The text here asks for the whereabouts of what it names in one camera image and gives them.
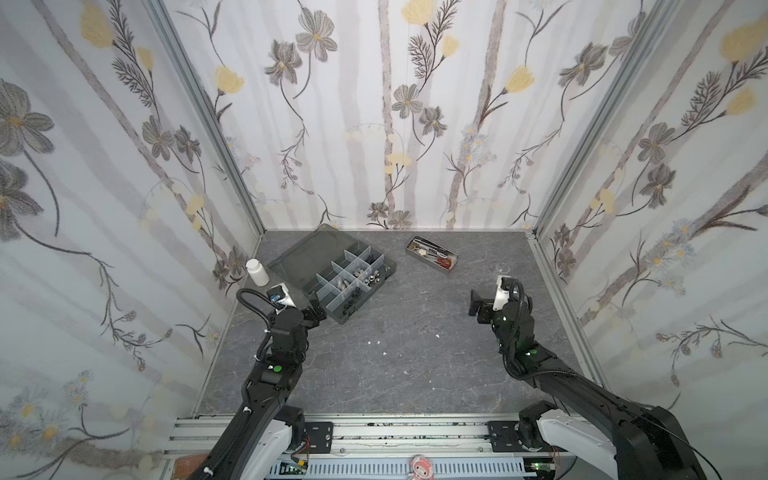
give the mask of wallpapered wall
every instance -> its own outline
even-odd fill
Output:
[[[140,2],[3,2],[0,45],[3,476],[144,477],[256,237]]]
[[[767,131],[768,8],[681,2],[540,236],[611,388],[724,478],[768,468]]]
[[[530,228],[652,2],[165,0],[267,228]]]

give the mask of gray tabletop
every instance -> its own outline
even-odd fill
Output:
[[[533,297],[536,340],[578,369],[523,233],[349,233],[396,261],[397,271],[345,325],[329,318],[310,330],[310,350],[290,405],[308,413],[491,413],[550,399],[509,378],[490,326],[467,316],[469,290],[492,296],[500,262]],[[405,244],[416,234],[458,254],[451,273],[406,254]],[[305,235],[267,232],[257,257],[268,263]],[[238,306],[198,413],[232,413],[240,405],[240,384],[263,330],[261,320]]]

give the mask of marble-patterned surface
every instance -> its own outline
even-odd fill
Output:
[[[346,325],[328,319],[310,330],[290,405],[308,413],[485,413],[517,412],[551,398],[509,378],[490,326],[467,316],[469,290],[491,296],[499,262],[533,297],[536,338],[578,367],[523,233],[350,233],[393,258],[397,272]],[[270,262],[306,234],[267,232],[259,259]],[[415,234],[456,252],[454,270],[445,274],[408,256],[405,244]],[[230,413],[240,405],[240,384],[263,330],[260,319],[238,306],[198,413]]]

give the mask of metal tin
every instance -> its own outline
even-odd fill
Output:
[[[441,272],[450,272],[458,262],[458,255],[451,250],[439,246],[437,243],[430,242],[424,237],[416,235],[406,244],[406,252],[411,257],[415,257],[424,263],[440,270]]]

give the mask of white bottle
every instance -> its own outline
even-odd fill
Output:
[[[266,269],[259,260],[255,258],[248,260],[245,268],[257,286],[265,286],[270,282],[270,276],[266,274]]]

